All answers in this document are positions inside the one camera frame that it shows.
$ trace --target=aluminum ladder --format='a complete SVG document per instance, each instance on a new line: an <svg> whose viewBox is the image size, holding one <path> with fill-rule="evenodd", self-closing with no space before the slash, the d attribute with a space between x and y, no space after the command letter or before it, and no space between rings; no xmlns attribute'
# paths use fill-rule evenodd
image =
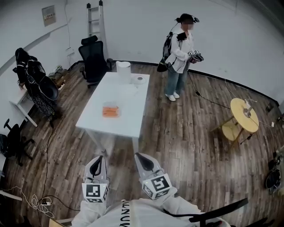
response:
<svg viewBox="0 0 284 227"><path fill-rule="evenodd" d="M98 12L99 18L92 19L92 12ZM92 31L93 23L99 24L99 31ZM108 58L108 51L107 51L107 40L106 40L106 32L103 20L103 1L99 1L98 7L91 7L91 4L87 4L87 31L88 37L96 35L99 40L103 42L103 55L105 59Z"/></svg>

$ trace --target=toilet paper roll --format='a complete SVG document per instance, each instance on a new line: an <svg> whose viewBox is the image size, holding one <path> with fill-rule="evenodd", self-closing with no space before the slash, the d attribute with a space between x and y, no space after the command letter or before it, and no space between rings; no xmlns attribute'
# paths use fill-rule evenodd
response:
<svg viewBox="0 0 284 227"><path fill-rule="evenodd" d="M144 77L140 76L140 75L139 76L134 76L132 78L132 82L134 84L143 84L143 83L146 82L146 79Z"/></svg>

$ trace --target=white sleeve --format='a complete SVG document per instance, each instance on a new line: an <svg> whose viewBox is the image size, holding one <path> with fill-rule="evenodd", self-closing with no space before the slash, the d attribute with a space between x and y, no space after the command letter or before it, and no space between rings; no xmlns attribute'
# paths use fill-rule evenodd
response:
<svg viewBox="0 0 284 227"><path fill-rule="evenodd" d="M173 34L172 43L171 43L171 54L175 55L181 61L187 61L189 58L188 53L181 51L180 47L178 46L178 39L177 34Z"/></svg>
<svg viewBox="0 0 284 227"><path fill-rule="evenodd" d="M201 210L199 210L196 205L187 202L180 196L174 197L176 192L176 188L171 188L167 195L154 200L156 205L162 207L162 209L165 209L173 215L200 213Z"/></svg>
<svg viewBox="0 0 284 227"><path fill-rule="evenodd" d="M81 210L72 221L72 227L86 227L96 219L103 216L106 212L105 203L88 203L81 202Z"/></svg>

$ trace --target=jeans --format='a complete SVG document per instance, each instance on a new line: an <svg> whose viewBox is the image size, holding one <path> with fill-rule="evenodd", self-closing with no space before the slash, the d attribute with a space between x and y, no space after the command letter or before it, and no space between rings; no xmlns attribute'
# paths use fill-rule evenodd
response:
<svg viewBox="0 0 284 227"><path fill-rule="evenodd" d="M184 83L185 83L186 76L187 76L188 64L189 62L185 64L183 73L177 73L172 66L169 67L168 82L165 87L165 94L173 95L174 92L176 92L178 95L181 94L181 90L184 87Z"/></svg>

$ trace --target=shoe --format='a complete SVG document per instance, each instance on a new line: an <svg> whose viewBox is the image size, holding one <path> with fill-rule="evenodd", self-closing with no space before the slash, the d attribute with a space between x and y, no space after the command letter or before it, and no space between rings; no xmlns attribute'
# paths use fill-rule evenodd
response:
<svg viewBox="0 0 284 227"><path fill-rule="evenodd" d="M179 95L176 92L174 92L174 97L179 98Z"/></svg>
<svg viewBox="0 0 284 227"><path fill-rule="evenodd" d="M174 102L176 101L175 97L173 95L168 95L168 94L165 94L166 97L169 98L170 101Z"/></svg>

